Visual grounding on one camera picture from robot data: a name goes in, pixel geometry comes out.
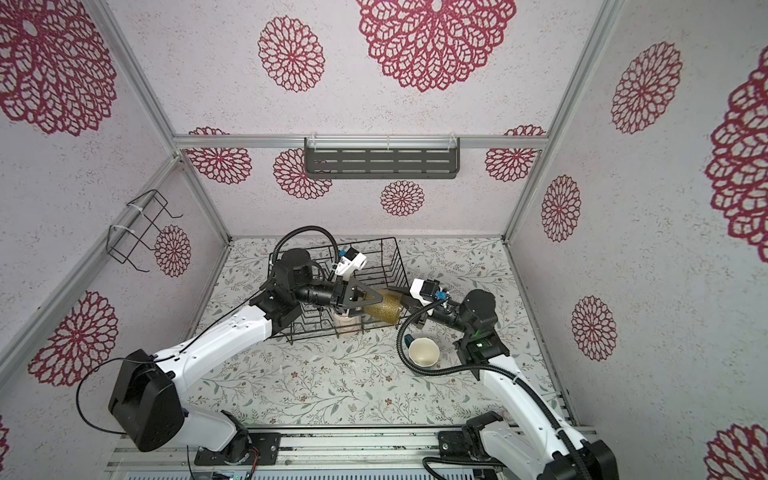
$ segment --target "floral tabletop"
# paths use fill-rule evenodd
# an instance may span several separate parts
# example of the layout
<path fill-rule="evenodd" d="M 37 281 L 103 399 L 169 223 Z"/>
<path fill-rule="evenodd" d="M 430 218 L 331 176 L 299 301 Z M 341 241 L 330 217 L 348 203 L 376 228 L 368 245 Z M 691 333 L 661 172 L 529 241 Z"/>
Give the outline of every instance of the floral tabletop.
<path fill-rule="evenodd" d="M 200 332 L 245 300 L 266 278 L 267 257 L 275 239 L 232 243 Z M 286 247 L 325 244 L 299 238 Z M 496 296 L 499 336 L 518 366 L 550 405 L 557 393 L 534 338 L 509 262 L 498 238 L 400 238 L 409 279 L 437 278 L 456 299 L 474 288 Z M 414 337 L 440 346 L 441 367 L 458 364 L 452 342 L 456 331 L 428 322 Z M 269 339 L 231 357 L 187 391 L 186 401 L 232 412 L 247 425 L 428 425 L 459 424 L 488 410 L 507 415 L 486 396 L 469 372 L 453 376 L 414 376 L 401 364 L 394 327 L 340 337 Z"/>

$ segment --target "leaf pattern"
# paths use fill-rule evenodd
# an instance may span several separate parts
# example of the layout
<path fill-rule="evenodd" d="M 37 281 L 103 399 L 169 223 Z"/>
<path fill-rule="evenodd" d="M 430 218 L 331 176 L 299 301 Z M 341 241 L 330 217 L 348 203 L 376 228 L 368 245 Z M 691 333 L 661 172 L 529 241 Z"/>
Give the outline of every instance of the leaf pattern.
<path fill-rule="evenodd" d="M 339 245 L 355 239 L 341 238 Z M 200 332 L 245 300 L 266 277 L 275 239 L 241 239 L 217 281 Z M 325 245 L 324 238 L 291 240 L 286 248 Z M 528 315 L 498 238 L 402 238 L 399 250 L 409 279 L 438 278 L 461 299 L 474 288 L 496 296 L 499 336 L 534 388 L 555 411 L 560 407 Z M 247 425 L 463 423 L 495 410 L 508 418 L 496 398 L 486 396 L 468 372 L 414 376 L 401 364 L 392 327 L 296 341 L 269 339 L 232 356 L 187 392 L 186 401 L 226 409 Z M 452 343 L 458 333 L 428 323 L 412 329 L 440 347 L 438 367 L 458 364 Z"/>

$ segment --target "wire basket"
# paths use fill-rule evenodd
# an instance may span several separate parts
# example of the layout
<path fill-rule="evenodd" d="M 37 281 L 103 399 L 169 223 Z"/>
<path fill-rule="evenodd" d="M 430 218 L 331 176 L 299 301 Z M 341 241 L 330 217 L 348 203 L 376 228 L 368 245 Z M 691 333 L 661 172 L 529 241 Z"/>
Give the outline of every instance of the wire basket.
<path fill-rule="evenodd" d="M 407 287 L 410 284 L 395 237 L 339 243 L 339 248 L 341 250 L 348 250 L 350 247 L 355 247 L 357 251 L 368 258 L 366 267 L 354 273 L 354 277 L 366 286 L 378 290 L 393 286 Z M 327 277 L 328 272 L 332 271 L 333 268 L 333 246 L 322 245 L 320 247 L 308 247 L 304 250 L 310 253 L 312 260 L 315 260 L 320 264 L 325 270 L 323 273 Z M 270 270 L 267 277 L 272 274 L 272 263 L 273 258 L 272 254 L 270 254 Z M 400 318 L 402 318 L 403 310 L 405 309 L 401 309 Z M 301 317 L 293 322 L 289 328 L 283 330 L 274 337 L 285 337 L 290 343 L 293 343 L 295 340 L 330 335 L 340 336 L 344 333 L 364 333 L 366 330 L 392 326 L 391 323 L 381 322 L 366 314 L 363 314 L 359 318 L 360 321 L 357 323 L 345 324 L 342 327 L 338 327 L 334 324 L 327 307 L 304 305 L 302 303 Z"/>

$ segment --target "black wire dish rack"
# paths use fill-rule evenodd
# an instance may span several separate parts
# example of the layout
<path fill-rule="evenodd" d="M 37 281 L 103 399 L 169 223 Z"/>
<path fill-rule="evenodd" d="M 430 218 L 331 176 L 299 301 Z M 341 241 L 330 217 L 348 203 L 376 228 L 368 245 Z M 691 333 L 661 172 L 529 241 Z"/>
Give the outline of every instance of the black wire dish rack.
<path fill-rule="evenodd" d="M 348 250 L 355 247 L 357 251 L 368 257 L 366 267 L 354 273 L 354 277 L 366 286 L 374 290 L 397 287 L 408 287 L 409 281 L 406 275 L 406 267 L 400 256 L 400 249 L 395 237 L 376 238 L 374 240 L 361 240 L 356 242 L 339 243 L 340 250 Z M 320 247 L 302 247 L 310 253 L 312 260 L 320 264 L 323 273 L 333 268 L 334 252 L 333 246 L 322 245 Z M 272 274 L 272 255 L 270 254 L 270 269 L 267 277 Z M 285 338 L 289 343 L 296 340 L 305 340 L 318 338 L 322 336 L 340 336 L 344 333 L 364 333 L 366 330 L 381 329 L 392 326 L 373 319 L 363 314 L 355 317 L 357 320 L 351 323 L 345 323 L 343 326 L 337 326 L 327 307 L 304 305 L 301 306 L 301 317 L 291 324 L 291 326 L 274 336 L 274 338 Z M 401 308 L 397 327 L 400 319 L 403 318 L 404 308 Z"/>

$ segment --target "wire hook rack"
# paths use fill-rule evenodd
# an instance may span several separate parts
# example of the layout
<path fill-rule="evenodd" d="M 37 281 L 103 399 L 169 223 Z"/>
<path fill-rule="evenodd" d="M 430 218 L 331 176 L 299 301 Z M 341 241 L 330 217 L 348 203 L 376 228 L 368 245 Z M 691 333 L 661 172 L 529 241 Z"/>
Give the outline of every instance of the wire hook rack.
<path fill-rule="evenodd" d="M 142 202 L 142 200 L 146 200 L 146 203 L 144 204 L 143 207 L 140 207 L 137 204 L 140 204 Z M 160 209 L 157 211 L 157 213 L 152 218 L 150 218 L 147 215 L 146 209 L 150 206 L 150 204 L 152 203 L 152 200 L 154 200 L 155 202 L 157 202 L 158 205 L 160 205 Z M 106 244 L 107 254 L 110 257 L 112 257 L 115 260 L 117 260 L 120 264 L 125 264 L 126 262 L 128 262 L 136 270 L 138 270 L 140 272 L 143 272 L 143 273 L 147 273 L 150 270 L 143 270 L 143 269 L 139 268 L 138 266 L 136 266 L 136 264 L 133 262 L 133 260 L 131 260 L 131 254 L 134 252 L 134 250 L 136 250 L 136 247 L 138 247 L 139 244 L 143 245 L 147 250 L 149 250 L 151 252 L 154 252 L 156 250 L 155 248 L 150 247 L 149 245 L 147 245 L 144 242 L 144 236 L 146 236 L 147 232 L 149 232 L 149 230 L 151 230 L 152 228 L 157 230 L 158 233 L 160 233 L 162 231 L 157 226 L 157 224 L 155 222 L 156 222 L 158 217 L 163 212 L 168 214 L 168 216 L 170 218 L 182 218 L 184 216 L 184 214 L 173 215 L 167 209 L 168 200 L 157 189 L 147 190 L 146 192 L 142 193 L 141 195 L 139 195 L 138 197 L 134 198 L 133 200 L 131 200 L 130 202 L 128 202 L 125 205 L 126 205 L 126 207 L 133 207 L 133 208 L 137 209 L 139 211 L 139 213 L 141 213 L 141 215 L 140 216 L 136 216 L 128 225 L 110 225 L 109 226 L 109 229 L 107 230 L 107 244 Z M 133 230 L 131 227 L 136 222 L 136 220 L 138 220 L 140 217 L 146 218 L 147 221 L 149 221 L 149 224 L 144 229 L 144 231 L 141 232 L 141 235 L 137 235 L 136 234 L 136 230 Z M 112 234 L 116 230 L 122 230 L 122 232 L 121 232 L 121 234 L 118 236 L 118 238 L 115 240 L 115 242 L 113 244 L 112 243 Z M 129 235 L 131 235 L 133 238 L 136 239 L 136 242 L 133 244 L 133 246 L 128 251 L 128 253 L 123 253 L 120 250 L 118 250 L 118 243 L 120 243 L 120 240 L 122 239 L 122 237 L 123 237 L 125 232 L 127 232 Z"/>

